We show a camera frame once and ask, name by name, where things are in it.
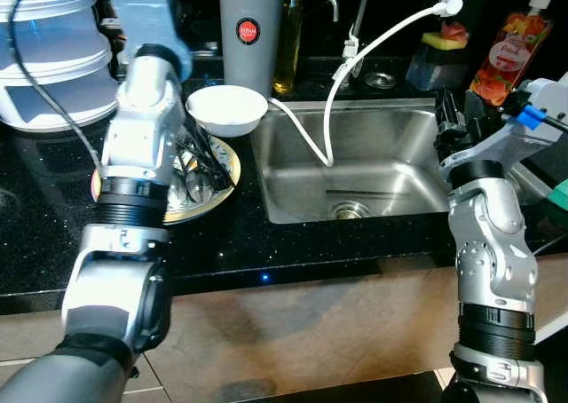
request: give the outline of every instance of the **white bowl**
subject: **white bowl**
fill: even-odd
[[[217,137],[239,137],[256,128],[268,102],[256,91],[236,85],[208,86],[191,94],[187,112]]]

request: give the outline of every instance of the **gray water filter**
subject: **gray water filter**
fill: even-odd
[[[225,83],[272,92],[282,0],[220,0]]]

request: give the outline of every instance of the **plate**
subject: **plate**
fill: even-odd
[[[218,138],[211,137],[211,149],[215,154],[215,157],[219,160],[219,162],[225,167],[225,169],[229,172],[231,179],[235,186],[239,182],[239,178],[241,177],[241,161],[239,161],[239,156],[234,152],[234,150],[226,144],[224,141],[221,141]],[[184,152],[183,157],[187,158],[191,156],[189,152]],[[192,164],[188,165],[188,167],[194,168],[196,166],[196,162],[193,161]],[[182,172],[181,164],[179,163],[178,158],[174,161],[174,168]],[[186,197],[184,201],[175,200],[172,197],[174,193],[172,187],[170,187],[170,197],[168,202],[168,209],[166,214],[163,218],[163,223],[165,225],[174,225],[183,223],[189,219],[200,217],[201,215],[209,212],[210,210],[214,209],[218,206],[222,201],[224,201],[229,194],[231,194],[234,190],[234,187],[228,187],[225,190],[220,192],[215,192],[211,199],[204,203],[195,203]],[[99,172],[95,170],[91,177],[91,195],[94,201],[97,200],[100,194],[100,179],[99,179]]]

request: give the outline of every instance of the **dish soap bottle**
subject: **dish soap bottle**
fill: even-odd
[[[512,12],[477,71],[470,89],[492,106],[500,106],[519,83],[552,28],[542,17],[550,0],[531,0],[528,13]]]
[[[303,0],[284,0],[272,85],[279,94],[287,94],[294,89],[302,32],[302,9]]]

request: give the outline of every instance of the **black granite countertop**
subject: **black granite countertop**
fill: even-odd
[[[199,79],[190,80],[185,92],[218,80],[199,68],[194,75]],[[321,75],[329,77],[327,70]],[[299,80],[294,97],[282,99],[325,99],[328,88],[323,78],[312,75]],[[401,83],[383,93],[354,87],[340,98],[404,95],[420,94]],[[107,120],[84,131],[100,148],[106,127]],[[446,213],[270,223],[249,137],[226,141],[241,159],[237,188],[207,215],[170,228],[177,295],[453,264]],[[565,153],[568,142],[559,150]],[[72,133],[30,135],[5,126],[0,127],[0,158],[0,314],[58,308],[81,231],[92,219],[91,161]],[[531,248],[568,228],[566,214],[552,203],[543,201],[523,211]]]

